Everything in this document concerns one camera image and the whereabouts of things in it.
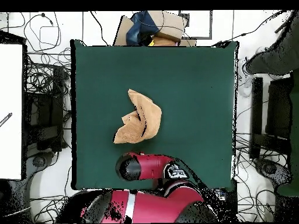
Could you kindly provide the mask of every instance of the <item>red casing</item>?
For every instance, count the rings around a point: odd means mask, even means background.
[[[114,191],[112,203],[118,209],[122,219],[104,217],[102,223],[123,223],[127,200],[128,191]],[[184,208],[195,201],[203,201],[203,199],[189,187],[179,187],[167,198],[138,192],[135,195],[132,223],[173,223]]]
[[[165,155],[139,155],[135,152],[130,152],[128,155],[136,157],[141,166],[140,180],[163,178],[165,165],[174,161],[174,159]]]

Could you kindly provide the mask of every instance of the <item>blue object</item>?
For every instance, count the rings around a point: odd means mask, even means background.
[[[134,24],[127,32],[127,46],[139,46],[140,42],[145,40],[149,35],[159,32],[159,28],[157,28],[147,11],[135,13],[131,21]]]

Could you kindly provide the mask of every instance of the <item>white board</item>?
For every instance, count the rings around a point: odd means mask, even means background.
[[[21,179],[22,45],[0,44],[0,179]]]

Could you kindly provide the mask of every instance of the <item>red robot arm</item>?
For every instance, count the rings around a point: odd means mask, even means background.
[[[174,162],[174,159],[165,155],[145,155],[129,152],[118,159],[116,173],[127,181],[163,179],[164,168],[166,165],[170,165],[171,162]]]

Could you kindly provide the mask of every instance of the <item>logo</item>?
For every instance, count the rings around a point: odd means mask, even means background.
[[[164,177],[166,179],[188,179],[189,178],[186,172],[183,169],[180,169],[180,167],[176,164],[169,164],[166,167],[164,171]]]

